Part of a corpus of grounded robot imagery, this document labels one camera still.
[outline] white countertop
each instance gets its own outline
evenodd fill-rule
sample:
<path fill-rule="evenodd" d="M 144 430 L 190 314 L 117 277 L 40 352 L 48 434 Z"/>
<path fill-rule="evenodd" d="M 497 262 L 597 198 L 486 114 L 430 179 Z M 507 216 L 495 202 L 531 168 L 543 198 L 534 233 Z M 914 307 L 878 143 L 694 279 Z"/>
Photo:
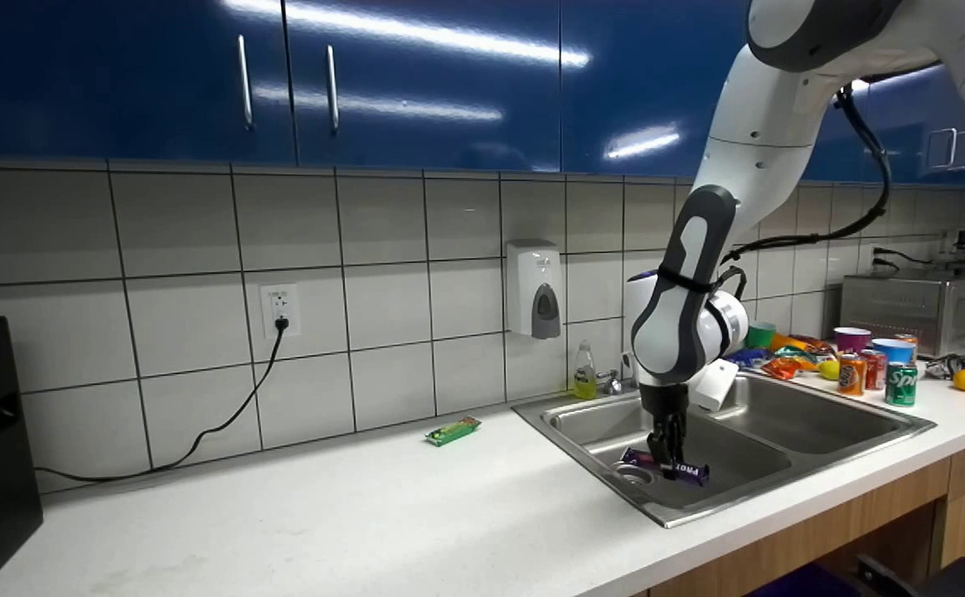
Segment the white countertop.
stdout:
<path fill-rule="evenodd" d="M 940 429 L 661 528 L 513 413 L 49 499 L 0 597 L 637 595 L 965 447 L 965 395 L 922 381 Z"/>

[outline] blue upper cabinet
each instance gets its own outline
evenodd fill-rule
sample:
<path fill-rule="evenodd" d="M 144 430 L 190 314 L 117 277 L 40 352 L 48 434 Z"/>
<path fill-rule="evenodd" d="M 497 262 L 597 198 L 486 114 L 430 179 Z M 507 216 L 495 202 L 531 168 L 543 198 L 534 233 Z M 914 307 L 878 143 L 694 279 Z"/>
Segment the blue upper cabinet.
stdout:
<path fill-rule="evenodd" d="M 561 168 L 557 0 L 285 0 L 298 155 L 373 168 Z"/>
<path fill-rule="evenodd" d="M 965 187 L 965 104 L 941 68 L 855 83 L 855 105 L 887 145 L 896 182 Z M 806 176 L 878 182 L 840 111 L 826 115 Z"/>
<path fill-rule="evenodd" d="M 564 0 L 561 22 L 592 53 L 564 74 L 564 166 L 689 179 L 747 43 L 747 0 Z"/>
<path fill-rule="evenodd" d="M 280 88 L 280 0 L 0 0 L 0 155 L 292 163 Z"/>

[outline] stainless steel sink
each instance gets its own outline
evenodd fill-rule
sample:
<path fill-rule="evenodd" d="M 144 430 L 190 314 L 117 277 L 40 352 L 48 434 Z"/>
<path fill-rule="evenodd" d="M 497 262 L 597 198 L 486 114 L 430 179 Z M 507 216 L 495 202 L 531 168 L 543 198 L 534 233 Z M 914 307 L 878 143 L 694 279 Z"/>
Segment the stainless steel sink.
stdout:
<path fill-rule="evenodd" d="M 519 409 L 540 434 L 661 524 L 682 524 L 755 499 L 933 422 L 826 391 L 751 380 L 751 409 L 734 417 L 689 413 L 687 462 L 709 466 L 709 486 L 624 476 L 627 447 L 646 447 L 649 416 L 637 395 Z"/>

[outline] white tile wall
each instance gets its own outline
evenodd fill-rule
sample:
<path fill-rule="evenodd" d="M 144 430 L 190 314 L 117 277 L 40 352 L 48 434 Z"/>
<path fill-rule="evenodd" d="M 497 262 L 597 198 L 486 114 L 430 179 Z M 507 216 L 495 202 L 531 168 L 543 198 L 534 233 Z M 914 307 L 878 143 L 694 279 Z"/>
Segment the white tile wall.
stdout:
<path fill-rule="evenodd" d="M 25 187 L 80 218 L 25 202 Z M 0 191 L 10 191 L 0 218 L 18 218 L 14 236 L 0 224 L 0 314 L 14 330 L 36 455 L 119 476 L 149 455 L 154 466 L 178 459 L 196 430 L 241 404 L 273 349 L 262 284 L 298 288 L 302 336 L 285 338 L 258 403 L 196 462 L 554 398 L 579 342 L 595 369 L 613 369 L 630 336 L 624 279 L 661 266 L 689 187 L 10 163 Z M 764 228 L 850 224 L 871 202 L 867 192 L 806 187 Z M 747 310 L 823 336 L 840 279 L 862 271 L 871 245 L 933 252 L 965 228 L 965 192 L 914 191 L 911 208 L 914 198 L 920 216 L 882 236 L 747 256 Z M 567 325 L 554 342 L 500 332 L 507 238 L 564 248 Z"/>
<path fill-rule="evenodd" d="M 220 429 L 245 403 L 253 369 L 220 369 L 174 380 L 147 380 L 147 422 L 154 466 L 178 462 L 194 438 Z M 214 462 L 228 455 L 258 451 L 257 404 L 241 413 L 221 434 L 210 434 L 190 462 Z"/>
<path fill-rule="evenodd" d="M 238 277 L 132 279 L 128 307 L 144 375 L 250 361 Z"/>
<path fill-rule="evenodd" d="M 437 413 L 430 352 L 430 345 L 401 345 L 351 356 L 359 429 L 430 417 Z"/>
<path fill-rule="evenodd" d="M 344 262 L 420 262 L 420 179 L 341 179 Z"/>
<path fill-rule="evenodd" d="M 245 269 L 337 266 L 337 202 L 329 176 L 237 176 Z"/>
<path fill-rule="evenodd" d="M 228 176 L 112 172 L 125 277 L 238 269 Z"/>
<path fill-rule="evenodd" d="M 350 356 L 280 361 L 258 391 L 262 444 L 298 444 L 350 434 L 351 375 Z"/>
<path fill-rule="evenodd" d="M 436 342 L 437 416 L 500 404 L 507 395 L 504 338 Z"/>
<path fill-rule="evenodd" d="M 497 179 L 428 176 L 428 252 L 430 259 L 500 256 L 500 191 Z"/>
<path fill-rule="evenodd" d="M 123 284 L 0 284 L 25 391 L 136 380 Z"/>
<path fill-rule="evenodd" d="M 0 172 L 0 281 L 117 277 L 102 172 Z"/>

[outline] soap dispenser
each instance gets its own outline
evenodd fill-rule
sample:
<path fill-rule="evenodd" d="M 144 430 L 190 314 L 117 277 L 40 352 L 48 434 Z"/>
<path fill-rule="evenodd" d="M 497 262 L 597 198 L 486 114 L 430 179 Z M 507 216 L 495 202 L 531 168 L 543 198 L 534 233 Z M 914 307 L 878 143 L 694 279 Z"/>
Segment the soap dispenser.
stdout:
<path fill-rule="evenodd" d="M 552 244 L 510 244 L 504 266 L 507 332 L 523 338 L 561 338 L 564 271 Z"/>

